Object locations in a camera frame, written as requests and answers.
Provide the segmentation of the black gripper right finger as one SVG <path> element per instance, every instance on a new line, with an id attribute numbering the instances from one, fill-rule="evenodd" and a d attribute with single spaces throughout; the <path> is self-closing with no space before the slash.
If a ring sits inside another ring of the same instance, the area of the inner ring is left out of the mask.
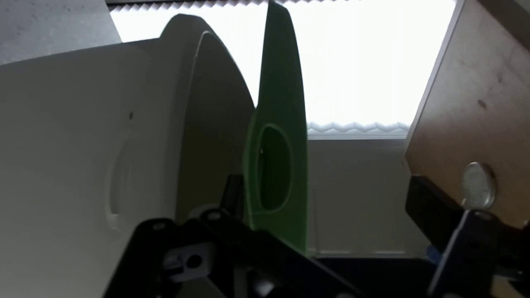
<path id="1" fill-rule="evenodd" d="M 530 298 L 528 225 L 515 228 L 492 212 L 464 208 L 424 175 L 411 177 L 406 212 L 440 253 L 430 298 L 493 298 L 495 276 Z"/>

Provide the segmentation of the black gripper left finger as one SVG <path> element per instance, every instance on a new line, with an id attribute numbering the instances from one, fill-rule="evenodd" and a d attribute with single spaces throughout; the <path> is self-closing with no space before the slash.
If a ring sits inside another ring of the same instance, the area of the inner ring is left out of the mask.
<path id="1" fill-rule="evenodd" d="M 359 298 L 359 289 L 319 261 L 242 221 L 243 177 L 227 177 L 220 205 L 184 223 L 141 221 L 102 298 L 177 298 L 207 279 L 225 298 Z"/>

